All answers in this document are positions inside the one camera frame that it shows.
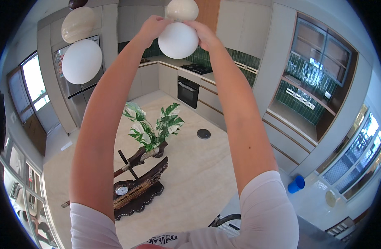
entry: clock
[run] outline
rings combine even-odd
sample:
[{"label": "clock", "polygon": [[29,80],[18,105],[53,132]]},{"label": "clock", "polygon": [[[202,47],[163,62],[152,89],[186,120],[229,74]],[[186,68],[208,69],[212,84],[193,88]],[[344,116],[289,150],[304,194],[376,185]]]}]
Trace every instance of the clock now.
[{"label": "clock", "polygon": [[116,188],[115,192],[117,195],[125,195],[128,192],[128,187],[120,186],[120,187]]}]

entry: gas stove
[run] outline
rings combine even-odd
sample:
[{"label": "gas stove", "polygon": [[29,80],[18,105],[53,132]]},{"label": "gas stove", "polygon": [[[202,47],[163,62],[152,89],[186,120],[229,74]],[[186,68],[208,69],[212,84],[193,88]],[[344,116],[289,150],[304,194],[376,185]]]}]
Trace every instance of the gas stove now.
[{"label": "gas stove", "polygon": [[203,67],[198,64],[190,64],[190,65],[183,65],[182,68],[185,68],[189,71],[195,72],[197,74],[206,74],[209,72],[213,72],[211,68]]}]

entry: oven door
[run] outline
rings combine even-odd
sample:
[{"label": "oven door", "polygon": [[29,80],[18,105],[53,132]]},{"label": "oven door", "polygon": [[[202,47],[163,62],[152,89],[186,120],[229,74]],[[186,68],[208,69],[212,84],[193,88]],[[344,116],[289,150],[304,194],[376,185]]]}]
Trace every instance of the oven door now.
[{"label": "oven door", "polygon": [[190,87],[185,82],[178,81],[178,99],[196,109],[199,90]]}]

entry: stainless steel refrigerator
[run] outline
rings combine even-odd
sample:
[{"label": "stainless steel refrigerator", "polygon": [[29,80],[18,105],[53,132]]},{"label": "stainless steel refrigerator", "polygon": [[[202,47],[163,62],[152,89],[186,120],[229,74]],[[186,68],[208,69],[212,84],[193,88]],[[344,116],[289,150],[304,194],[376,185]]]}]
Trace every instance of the stainless steel refrigerator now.
[{"label": "stainless steel refrigerator", "polygon": [[[100,46],[98,35],[90,37],[88,39],[96,42]],[[65,55],[65,52],[70,46],[71,45],[54,52],[54,66],[56,77],[58,78],[59,87],[65,99],[67,108],[77,127],[81,127],[85,107],[87,106],[88,100],[90,99],[96,84],[103,75],[103,67],[101,66],[96,76],[85,84],[75,85],[68,82],[62,73],[62,60]]]}]

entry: countertop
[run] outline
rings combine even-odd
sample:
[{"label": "countertop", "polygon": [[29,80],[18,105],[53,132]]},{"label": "countertop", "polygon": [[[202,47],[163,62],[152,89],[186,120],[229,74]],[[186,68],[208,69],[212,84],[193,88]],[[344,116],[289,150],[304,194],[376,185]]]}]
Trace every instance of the countertop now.
[{"label": "countertop", "polygon": [[[142,107],[152,124],[159,117],[162,106],[166,108],[173,102],[180,103],[160,90],[134,102]],[[163,157],[148,158],[145,164],[134,167],[136,174],[142,176],[164,157],[169,159],[169,166],[160,180],[165,188],[162,195],[155,197],[143,212],[116,221],[117,235],[124,248],[136,246],[163,232],[207,227],[236,193],[227,133],[183,104],[180,110],[179,116],[185,124],[178,136],[168,138]],[[128,136],[132,124],[122,116],[114,146],[114,170],[124,166],[117,153],[119,149],[127,158],[138,150],[139,143]],[[197,130],[202,128],[210,130],[209,139],[197,137]],[[62,208],[61,204],[68,200],[74,149],[75,145],[72,145],[53,157],[44,165],[43,173],[48,210],[65,248],[71,248],[70,208]],[[133,179],[129,171],[116,177],[114,182],[128,179]]]},{"label": "countertop", "polygon": [[161,64],[166,64],[166,65],[175,67],[178,70],[182,70],[182,71],[191,73],[193,75],[196,75],[197,77],[200,77],[200,78],[202,78],[202,79],[204,79],[206,81],[209,81],[209,82],[211,82],[211,83],[213,83],[215,85],[215,78],[214,78],[214,73],[213,72],[206,73],[206,74],[197,74],[195,72],[189,71],[189,70],[184,69],[184,68],[181,67],[183,65],[192,64],[192,62],[190,62],[190,61],[186,61],[186,60],[182,60],[182,59],[172,59],[172,58],[169,58],[169,57],[167,57],[165,55],[153,56],[153,57],[149,57],[149,58],[146,58],[146,59],[148,59],[150,61],[142,63],[142,64],[140,64],[140,66],[141,65],[144,66],[144,65],[153,64],[155,62],[160,62]]}]

